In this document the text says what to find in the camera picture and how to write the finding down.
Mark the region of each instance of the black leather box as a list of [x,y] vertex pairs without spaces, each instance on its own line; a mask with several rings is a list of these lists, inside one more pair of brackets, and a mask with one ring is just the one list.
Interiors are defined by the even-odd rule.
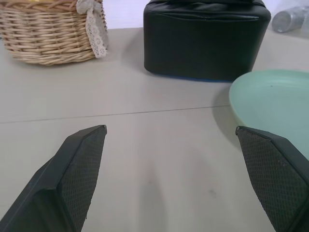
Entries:
[[151,0],[144,66],[161,75],[233,81],[252,70],[270,19],[260,0]]

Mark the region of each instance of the mint green plate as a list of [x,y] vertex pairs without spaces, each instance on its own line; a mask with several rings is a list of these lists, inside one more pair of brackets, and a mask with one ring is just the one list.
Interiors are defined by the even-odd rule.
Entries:
[[229,99],[240,125],[287,138],[309,159],[309,73],[250,72],[232,84]]

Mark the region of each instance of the textured gripper pad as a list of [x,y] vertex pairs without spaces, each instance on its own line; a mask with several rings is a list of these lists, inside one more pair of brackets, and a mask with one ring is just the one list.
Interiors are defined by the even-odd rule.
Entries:
[[308,232],[309,218],[302,217],[308,205],[306,181],[271,138],[246,128],[238,128],[237,135],[253,189],[275,230]]
[[82,230],[97,185],[103,136],[99,130],[82,142],[60,181],[60,196],[77,232]]

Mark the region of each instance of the white wall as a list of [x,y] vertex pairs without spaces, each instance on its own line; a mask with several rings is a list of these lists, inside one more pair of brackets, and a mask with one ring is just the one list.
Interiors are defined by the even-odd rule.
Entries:
[[[143,10],[149,1],[150,0],[104,0],[103,6],[108,28],[142,27]],[[264,0],[264,2],[267,8],[272,12],[278,6],[280,0]]]

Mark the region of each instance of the table surface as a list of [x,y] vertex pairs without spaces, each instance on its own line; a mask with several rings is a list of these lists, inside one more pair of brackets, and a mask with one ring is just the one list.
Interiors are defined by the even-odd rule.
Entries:
[[[109,31],[104,60],[54,67],[0,48],[0,217],[64,139],[106,124],[84,232],[274,232],[247,174],[230,83],[143,68],[142,29]],[[267,31],[255,70],[307,70],[309,42]]]

